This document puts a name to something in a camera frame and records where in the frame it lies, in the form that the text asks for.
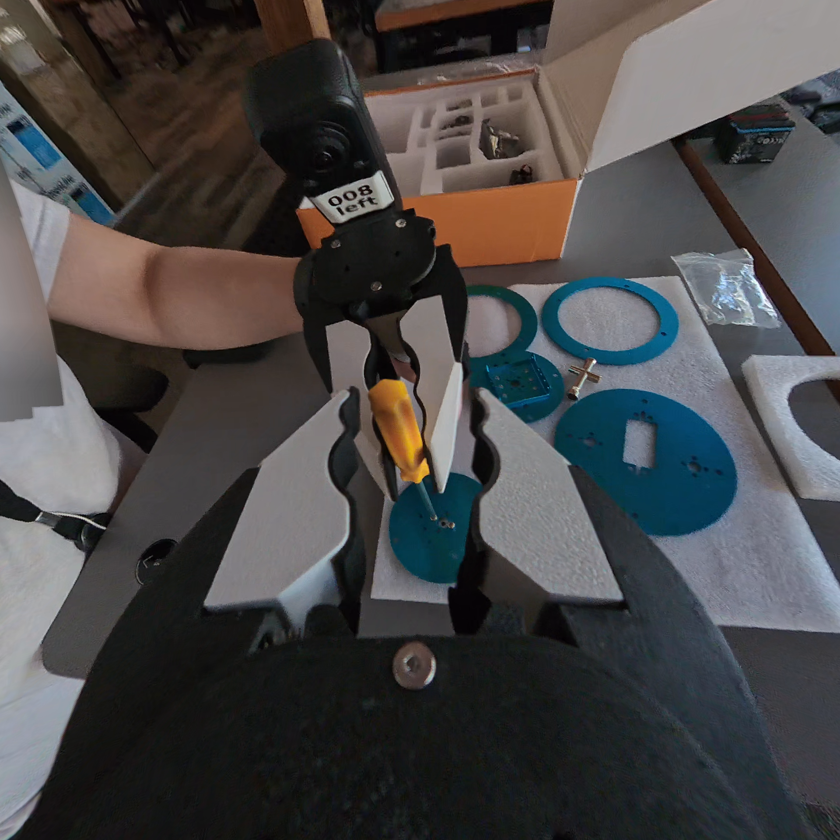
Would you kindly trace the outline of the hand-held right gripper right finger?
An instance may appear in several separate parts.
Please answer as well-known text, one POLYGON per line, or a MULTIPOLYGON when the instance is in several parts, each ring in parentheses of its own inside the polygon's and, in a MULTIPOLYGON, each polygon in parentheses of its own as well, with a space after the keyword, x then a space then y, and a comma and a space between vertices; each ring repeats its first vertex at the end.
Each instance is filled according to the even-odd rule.
POLYGON ((481 591, 518 606, 536 624, 550 603, 617 606, 623 593, 606 558, 569 462, 485 388, 475 455, 490 451, 477 501, 477 537, 486 552, 481 591))

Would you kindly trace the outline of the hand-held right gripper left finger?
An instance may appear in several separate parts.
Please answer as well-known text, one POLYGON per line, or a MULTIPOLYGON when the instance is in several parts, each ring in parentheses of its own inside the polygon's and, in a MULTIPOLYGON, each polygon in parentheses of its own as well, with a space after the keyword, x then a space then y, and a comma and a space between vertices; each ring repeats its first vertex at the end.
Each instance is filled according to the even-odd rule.
POLYGON ((365 554, 350 483, 360 418, 359 390, 340 391, 261 461, 206 610, 278 608, 288 624, 314 606, 358 612, 365 554))

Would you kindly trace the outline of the yellow handled screwdriver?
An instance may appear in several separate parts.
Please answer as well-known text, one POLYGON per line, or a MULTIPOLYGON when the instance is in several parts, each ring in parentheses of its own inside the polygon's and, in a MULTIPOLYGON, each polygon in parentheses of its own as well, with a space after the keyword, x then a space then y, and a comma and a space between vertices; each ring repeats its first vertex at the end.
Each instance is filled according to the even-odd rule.
POLYGON ((373 419, 401 479, 414 484, 430 521, 438 522, 424 484, 431 472, 406 384, 402 380, 381 379, 369 390, 369 400, 373 419))

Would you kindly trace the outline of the small blue round plate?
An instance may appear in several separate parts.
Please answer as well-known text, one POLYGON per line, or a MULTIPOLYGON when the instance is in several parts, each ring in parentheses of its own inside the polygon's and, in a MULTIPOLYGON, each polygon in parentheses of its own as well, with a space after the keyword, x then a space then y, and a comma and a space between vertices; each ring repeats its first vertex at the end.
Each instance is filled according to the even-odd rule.
POLYGON ((388 518, 388 536, 400 564, 417 578, 453 585, 464 559, 474 501, 481 485, 469 476, 451 473, 442 493, 427 477, 425 487, 439 518, 455 522, 455 529, 441 529, 430 521, 414 484, 401 492, 388 518))

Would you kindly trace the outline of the grey desk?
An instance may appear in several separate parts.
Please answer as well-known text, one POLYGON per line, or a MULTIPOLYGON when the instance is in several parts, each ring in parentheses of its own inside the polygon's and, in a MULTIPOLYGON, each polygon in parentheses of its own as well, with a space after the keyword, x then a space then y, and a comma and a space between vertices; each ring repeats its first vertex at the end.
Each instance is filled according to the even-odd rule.
MULTIPOLYGON (((562 259, 467 269, 466 277, 479 285, 525 282, 539 292, 564 280, 600 275, 657 278, 676 269, 668 259, 674 251, 730 244, 674 145, 666 142, 584 180, 562 259)), ((750 413, 741 363, 752 354, 800 348, 787 328, 707 330, 762 435, 759 419, 750 413)), ((261 360, 204 363, 193 372, 109 532, 50 627, 45 666, 58 676, 86 678, 140 588, 134 568, 142 551, 158 539, 183 539, 244 470, 327 401, 298 335, 277 340, 261 360)), ((801 511, 835 574, 838 503, 807 501, 801 511)))
POLYGON ((838 354, 838 145, 786 108, 795 129, 770 164, 723 164, 710 139, 685 134, 673 145, 803 350, 838 354))

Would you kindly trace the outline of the round black desk grommet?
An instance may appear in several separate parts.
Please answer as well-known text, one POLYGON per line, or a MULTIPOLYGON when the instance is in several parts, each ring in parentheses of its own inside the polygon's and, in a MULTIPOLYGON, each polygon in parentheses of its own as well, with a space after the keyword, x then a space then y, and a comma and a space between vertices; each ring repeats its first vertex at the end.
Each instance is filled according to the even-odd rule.
POLYGON ((159 576, 176 546, 177 541, 173 539, 158 539, 142 551, 134 568, 139 586, 147 585, 159 576))

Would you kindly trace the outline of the wooden pillar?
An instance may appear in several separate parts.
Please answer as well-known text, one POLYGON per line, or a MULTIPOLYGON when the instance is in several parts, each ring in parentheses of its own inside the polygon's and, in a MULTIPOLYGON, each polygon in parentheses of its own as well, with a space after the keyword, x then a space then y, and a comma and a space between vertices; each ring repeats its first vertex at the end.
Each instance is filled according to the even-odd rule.
POLYGON ((255 8, 272 55, 331 38, 322 1, 255 1, 255 8))

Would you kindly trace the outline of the large blue round plate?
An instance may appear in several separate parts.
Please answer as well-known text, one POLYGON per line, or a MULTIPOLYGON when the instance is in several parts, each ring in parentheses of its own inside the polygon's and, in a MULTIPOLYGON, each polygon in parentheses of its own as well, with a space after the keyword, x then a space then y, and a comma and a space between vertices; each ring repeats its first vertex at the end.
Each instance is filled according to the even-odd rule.
POLYGON ((588 395, 560 418, 553 445, 580 467, 648 535, 709 527, 730 508, 738 472, 718 432, 682 403, 654 392, 588 395), (627 424, 656 427, 654 466, 625 461, 627 424))

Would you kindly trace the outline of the metal cross wrench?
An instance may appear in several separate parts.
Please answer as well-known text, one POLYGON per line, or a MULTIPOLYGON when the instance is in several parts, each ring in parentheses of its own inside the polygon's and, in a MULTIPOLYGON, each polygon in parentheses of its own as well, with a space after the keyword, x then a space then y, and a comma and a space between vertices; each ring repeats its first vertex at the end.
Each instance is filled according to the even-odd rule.
POLYGON ((570 401, 576 402, 581 398, 581 392, 587 383, 598 384, 601 381, 602 376, 594 372, 596 364, 597 359, 589 357, 580 364, 572 364, 568 367, 568 372, 574 376, 566 392, 570 401))

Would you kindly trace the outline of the brown wooden table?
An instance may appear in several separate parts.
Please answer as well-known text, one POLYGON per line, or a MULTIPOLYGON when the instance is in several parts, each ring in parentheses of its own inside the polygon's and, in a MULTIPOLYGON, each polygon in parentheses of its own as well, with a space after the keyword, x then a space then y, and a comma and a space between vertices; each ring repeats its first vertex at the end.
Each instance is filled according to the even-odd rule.
POLYGON ((384 1, 374 13, 378 33, 507 11, 537 1, 384 1))

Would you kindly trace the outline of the small metal parts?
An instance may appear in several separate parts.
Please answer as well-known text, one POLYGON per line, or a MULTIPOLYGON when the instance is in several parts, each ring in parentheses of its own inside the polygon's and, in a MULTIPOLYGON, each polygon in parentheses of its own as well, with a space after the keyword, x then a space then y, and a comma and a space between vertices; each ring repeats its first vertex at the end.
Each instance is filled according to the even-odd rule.
POLYGON ((526 149, 518 135, 483 119, 479 129, 479 150, 489 161, 511 160, 526 149))

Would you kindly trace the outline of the orange cardboard box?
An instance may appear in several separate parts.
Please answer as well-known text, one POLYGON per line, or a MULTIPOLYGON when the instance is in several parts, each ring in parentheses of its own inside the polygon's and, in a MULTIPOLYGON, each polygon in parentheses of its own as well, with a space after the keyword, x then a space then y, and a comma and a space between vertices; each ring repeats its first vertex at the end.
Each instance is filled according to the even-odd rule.
POLYGON ((584 179, 838 68, 838 29, 838 1, 555 2, 535 68, 365 99, 458 266, 558 259, 584 179), (486 159, 483 119, 526 150, 486 159))

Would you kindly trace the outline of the white shirt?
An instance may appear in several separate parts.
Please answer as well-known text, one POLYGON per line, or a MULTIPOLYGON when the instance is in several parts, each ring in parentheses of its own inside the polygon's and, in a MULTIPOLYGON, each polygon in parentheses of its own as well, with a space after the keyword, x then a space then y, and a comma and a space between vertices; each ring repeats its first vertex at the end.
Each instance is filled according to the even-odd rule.
MULTIPOLYGON (((160 249, 8 186, 53 316, 105 333, 144 325, 149 259, 160 249)), ((40 510, 93 518, 112 508, 122 451, 69 365, 56 360, 63 403, 2 423, 2 480, 40 510)), ((2 838, 34 811, 81 691, 80 680, 46 669, 41 645, 84 562, 73 539, 2 518, 2 838)))

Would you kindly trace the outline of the blue disc with bracket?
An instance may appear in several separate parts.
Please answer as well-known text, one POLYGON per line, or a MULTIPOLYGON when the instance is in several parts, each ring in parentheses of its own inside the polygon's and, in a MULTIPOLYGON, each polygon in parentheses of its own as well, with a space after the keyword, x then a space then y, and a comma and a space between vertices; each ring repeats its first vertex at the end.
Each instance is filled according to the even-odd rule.
POLYGON ((486 389, 527 424, 552 414, 564 398, 563 377, 543 356, 504 350, 471 359, 471 386, 486 389))

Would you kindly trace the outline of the white foam frame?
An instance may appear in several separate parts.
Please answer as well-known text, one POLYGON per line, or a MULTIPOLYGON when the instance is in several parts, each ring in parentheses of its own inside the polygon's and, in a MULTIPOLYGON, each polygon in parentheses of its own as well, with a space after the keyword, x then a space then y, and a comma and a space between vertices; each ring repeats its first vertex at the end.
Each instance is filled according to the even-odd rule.
POLYGON ((831 356, 751 355, 742 374, 764 428, 800 498, 839 501, 839 460, 815 443, 795 420, 789 397, 796 386, 837 382, 831 356))

